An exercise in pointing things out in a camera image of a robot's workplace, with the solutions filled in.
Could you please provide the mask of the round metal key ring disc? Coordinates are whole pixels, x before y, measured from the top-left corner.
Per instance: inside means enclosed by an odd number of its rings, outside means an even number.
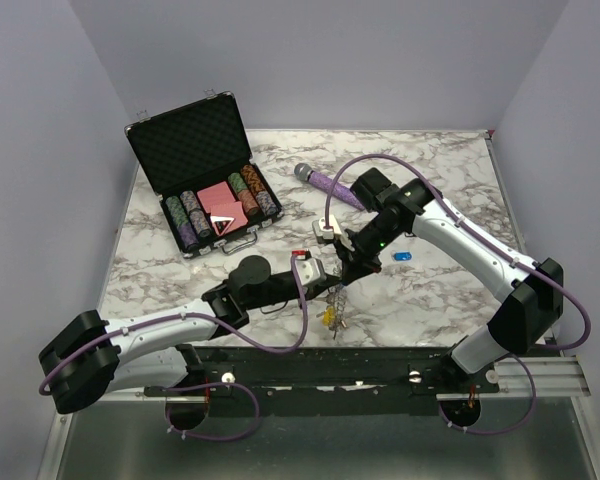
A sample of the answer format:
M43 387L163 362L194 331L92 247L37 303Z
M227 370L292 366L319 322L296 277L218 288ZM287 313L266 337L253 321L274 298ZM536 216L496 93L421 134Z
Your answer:
M317 317L321 320L325 310L329 307L333 307L336 311L336 323L332 328L325 326L331 333L333 339L336 339L338 334L347 328L347 324L345 321L345 307L347 303L347 292L346 287L341 283L329 287L326 295L326 306L325 309L317 315Z

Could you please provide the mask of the blue key tag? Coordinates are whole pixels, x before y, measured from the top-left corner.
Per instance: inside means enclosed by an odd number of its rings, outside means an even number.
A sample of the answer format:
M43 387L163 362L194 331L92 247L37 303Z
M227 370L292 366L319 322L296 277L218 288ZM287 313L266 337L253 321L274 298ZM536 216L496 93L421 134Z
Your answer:
M397 251L391 254L391 257L396 262L405 262L412 259L412 254L408 251Z

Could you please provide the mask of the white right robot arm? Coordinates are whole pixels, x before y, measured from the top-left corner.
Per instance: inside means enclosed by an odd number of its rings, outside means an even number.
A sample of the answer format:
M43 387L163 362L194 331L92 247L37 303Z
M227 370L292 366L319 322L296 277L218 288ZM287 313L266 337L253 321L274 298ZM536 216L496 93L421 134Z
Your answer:
M472 273L499 301L492 319L456 344L440 367L440 379L460 392L477 372L508 355L521 355L561 316L563 269L508 248L484 233L419 179L398 187L378 169L361 175L351 190L374 218L336 240L342 281L351 284L381 269L380 252L402 234L427 241Z

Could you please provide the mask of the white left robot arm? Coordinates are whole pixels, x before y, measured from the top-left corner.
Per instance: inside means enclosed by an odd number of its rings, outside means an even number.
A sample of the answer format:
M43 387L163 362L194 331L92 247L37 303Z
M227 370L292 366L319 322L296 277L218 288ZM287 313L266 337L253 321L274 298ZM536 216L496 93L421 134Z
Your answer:
M154 386L164 373L159 353L230 334L244 339L240 330L249 322L249 311L297 301L306 312L309 300L339 282L308 252L296 252L290 270L277 274L266 258L251 255L219 285L180 307L109 320L96 310L85 311L39 353L44 373L39 393L53 399L58 413L68 414L109 391Z

